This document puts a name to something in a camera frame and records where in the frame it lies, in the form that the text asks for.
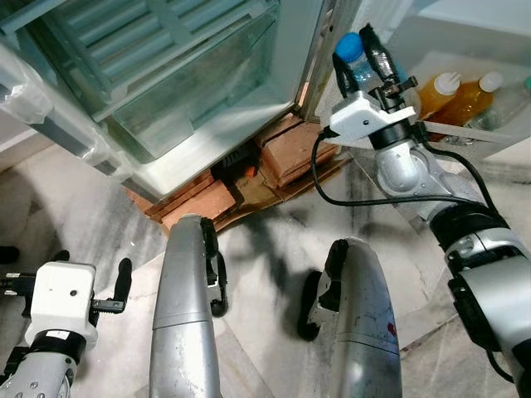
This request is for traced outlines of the clear bottle with blue cap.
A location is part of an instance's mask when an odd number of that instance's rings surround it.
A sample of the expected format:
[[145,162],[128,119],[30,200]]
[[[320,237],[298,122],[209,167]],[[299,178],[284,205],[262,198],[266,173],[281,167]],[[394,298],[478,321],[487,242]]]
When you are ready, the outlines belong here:
[[342,61],[348,64],[348,92],[358,90],[369,92],[382,83],[374,69],[368,64],[367,57],[363,52],[361,38],[357,33],[346,33],[334,47],[334,54],[339,54]]

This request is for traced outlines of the black fridge foot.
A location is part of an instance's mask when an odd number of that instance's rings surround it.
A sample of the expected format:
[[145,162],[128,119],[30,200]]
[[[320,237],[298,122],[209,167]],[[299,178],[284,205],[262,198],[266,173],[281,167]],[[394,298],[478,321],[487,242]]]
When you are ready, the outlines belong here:
[[210,167],[212,177],[216,181],[223,182],[231,196],[234,197],[234,208],[241,206],[244,202],[238,182],[242,178],[253,178],[258,173],[259,164],[261,164],[261,149],[254,141],[246,141]]

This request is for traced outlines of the grey silver fridge body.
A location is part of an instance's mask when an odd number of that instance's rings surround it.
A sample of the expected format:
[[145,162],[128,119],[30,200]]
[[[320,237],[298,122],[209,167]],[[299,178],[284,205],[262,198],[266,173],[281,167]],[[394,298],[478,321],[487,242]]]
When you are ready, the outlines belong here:
[[122,101],[94,106],[77,89],[33,23],[68,0],[0,0],[0,114],[34,129],[83,163],[148,200],[163,200],[288,113],[308,118],[321,99],[325,30],[340,0],[275,0],[276,37],[268,48],[265,82],[196,129],[169,152],[142,163],[111,138],[104,119],[196,61],[239,29],[191,51],[185,61],[145,77],[144,87]]

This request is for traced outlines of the pale ribbed fridge shelf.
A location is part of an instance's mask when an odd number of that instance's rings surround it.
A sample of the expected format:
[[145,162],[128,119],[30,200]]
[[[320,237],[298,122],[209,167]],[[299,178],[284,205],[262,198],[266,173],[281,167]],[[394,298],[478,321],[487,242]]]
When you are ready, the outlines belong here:
[[88,103],[106,106],[145,77],[272,11],[275,0],[68,0],[33,23]]

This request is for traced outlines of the orange juice bottle white cap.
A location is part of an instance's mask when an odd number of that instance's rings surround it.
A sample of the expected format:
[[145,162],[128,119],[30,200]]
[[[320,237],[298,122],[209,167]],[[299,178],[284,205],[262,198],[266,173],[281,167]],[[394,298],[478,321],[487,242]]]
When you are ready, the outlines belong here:
[[460,86],[461,75],[458,72],[444,72],[429,79],[418,92],[421,100],[421,120],[427,120],[437,110],[443,109],[454,99]]
[[443,123],[462,126],[480,114],[493,102],[493,92],[504,83],[504,76],[497,71],[485,73],[475,82],[462,83],[455,98],[448,104],[449,109]]

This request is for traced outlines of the silver left robot leg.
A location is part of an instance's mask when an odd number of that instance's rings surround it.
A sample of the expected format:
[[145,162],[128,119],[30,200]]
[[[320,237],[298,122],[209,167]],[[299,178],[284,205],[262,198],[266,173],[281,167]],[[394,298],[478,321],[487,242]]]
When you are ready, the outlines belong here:
[[170,229],[154,307],[149,398],[222,398],[213,319],[227,313],[227,265],[212,220]]

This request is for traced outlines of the silver robot leg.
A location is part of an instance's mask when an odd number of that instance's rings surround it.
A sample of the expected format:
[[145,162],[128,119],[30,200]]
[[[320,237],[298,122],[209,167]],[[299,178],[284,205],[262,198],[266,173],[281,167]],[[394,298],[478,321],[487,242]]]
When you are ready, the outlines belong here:
[[401,348],[386,276],[358,238],[331,244],[323,270],[311,270],[296,331],[312,342],[335,321],[325,398],[402,398]]
[[222,398],[213,319],[227,313],[227,265],[212,220],[170,229],[154,307],[149,398]]

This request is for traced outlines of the orange clay brick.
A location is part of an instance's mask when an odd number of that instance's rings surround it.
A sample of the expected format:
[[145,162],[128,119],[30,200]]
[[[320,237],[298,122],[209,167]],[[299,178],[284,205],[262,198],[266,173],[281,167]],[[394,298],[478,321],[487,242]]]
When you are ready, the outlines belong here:
[[197,196],[198,193],[208,188],[213,182],[215,182],[215,178],[212,177],[212,172],[209,170],[204,171],[198,174],[192,181],[187,182],[186,185],[179,188],[172,196],[164,198],[164,200],[159,202],[151,202],[147,198],[138,196],[137,193],[128,188],[123,190],[126,196],[133,201],[136,207],[148,219],[154,222],[160,222],[164,216],[169,215],[169,213],[181,206],[184,202],[189,201],[190,198]]
[[164,231],[169,234],[170,229],[174,224],[178,223],[185,215],[199,215],[208,217],[210,220],[216,220],[225,211],[235,207],[236,197],[225,186],[223,181],[215,181],[212,185],[202,189],[188,201],[182,202],[173,211],[169,212],[160,221]]
[[270,188],[281,188],[309,171],[311,148],[321,133],[319,123],[292,114],[273,128],[263,130],[255,141],[261,148],[261,173]]

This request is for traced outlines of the clear bottle with green cap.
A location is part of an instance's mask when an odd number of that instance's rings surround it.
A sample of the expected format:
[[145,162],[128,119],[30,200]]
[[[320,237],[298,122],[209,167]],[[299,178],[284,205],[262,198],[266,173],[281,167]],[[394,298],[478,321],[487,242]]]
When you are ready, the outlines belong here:
[[493,116],[490,117],[490,129],[503,128],[511,122],[521,111],[530,105],[531,92],[529,79],[502,88],[494,96],[492,104]]

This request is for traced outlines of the brown cardboard sheet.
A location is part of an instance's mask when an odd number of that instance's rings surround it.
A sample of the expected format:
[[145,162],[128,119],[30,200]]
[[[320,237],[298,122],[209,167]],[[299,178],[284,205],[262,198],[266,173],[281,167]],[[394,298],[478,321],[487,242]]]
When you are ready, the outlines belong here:
[[235,222],[240,217],[249,216],[251,213],[312,191],[314,190],[314,179],[312,179],[310,172],[307,172],[285,187],[270,188],[261,175],[252,178],[242,177],[236,182],[236,189],[241,194],[243,202],[225,213],[224,219],[227,222]]

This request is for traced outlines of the clear plastic crisper drawer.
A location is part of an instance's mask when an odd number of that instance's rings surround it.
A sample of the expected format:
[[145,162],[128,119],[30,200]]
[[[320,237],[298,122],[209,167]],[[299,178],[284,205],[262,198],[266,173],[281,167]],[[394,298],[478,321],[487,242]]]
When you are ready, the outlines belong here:
[[231,109],[265,82],[276,20],[266,12],[117,109],[104,119],[111,138],[138,162],[152,162]]

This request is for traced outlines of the silver right robot leg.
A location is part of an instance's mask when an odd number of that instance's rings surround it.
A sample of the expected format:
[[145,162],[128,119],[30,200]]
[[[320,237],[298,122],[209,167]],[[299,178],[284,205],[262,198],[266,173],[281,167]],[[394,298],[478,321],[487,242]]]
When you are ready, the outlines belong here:
[[323,270],[311,270],[296,331],[312,342],[335,321],[325,398],[402,398],[401,348],[386,276],[358,238],[331,244]]

